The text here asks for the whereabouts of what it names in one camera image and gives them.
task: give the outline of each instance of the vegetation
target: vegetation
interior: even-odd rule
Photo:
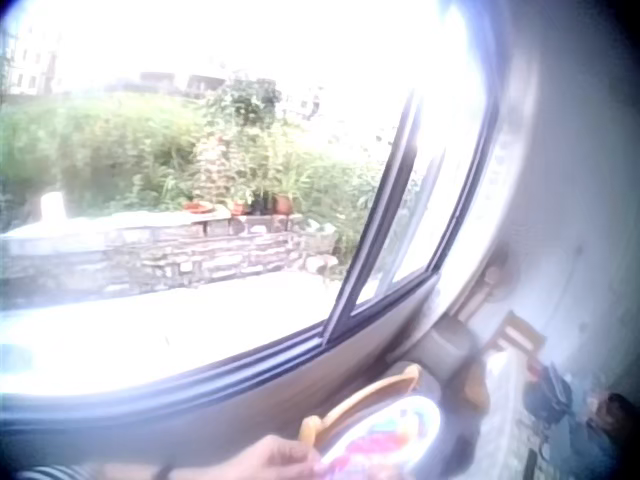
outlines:
[[[282,193],[336,227],[335,253],[347,260],[386,159],[340,139],[319,142],[304,122],[278,115],[279,101],[273,82],[239,79],[202,101],[111,93],[3,105],[1,227],[36,219],[51,190],[64,192],[73,216]]]

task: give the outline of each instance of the low stone wall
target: low stone wall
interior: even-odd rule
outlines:
[[[334,234],[301,231],[302,221],[298,215],[233,217],[141,227],[110,232],[106,248],[72,252],[58,243],[64,252],[49,254],[29,254],[34,239],[3,239],[2,308],[137,295],[293,268],[308,255],[330,253],[335,241]]]

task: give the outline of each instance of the paved ground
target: paved ground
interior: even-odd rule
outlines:
[[[0,342],[26,347],[32,367],[8,374],[6,365],[16,362],[6,359],[15,352],[4,347],[0,392],[107,391],[206,365],[325,319],[338,289],[338,282],[319,275],[277,272],[195,289],[1,312]]]

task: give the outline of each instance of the sky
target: sky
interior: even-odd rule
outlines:
[[[29,0],[20,6],[25,22],[61,33],[57,71],[72,89],[137,80],[141,71],[221,76],[242,70],[275,79],[286,91],[321,86],[363,122],[397,118],[409,89],[434,78],[434,57],[456,44],[436,38],[436,0]]]

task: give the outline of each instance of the building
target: building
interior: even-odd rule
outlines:
[[[0,35],[5,94],[42,95],[53,91],[61,35],[37,20],[26,9],[16,9],[3,19]]]

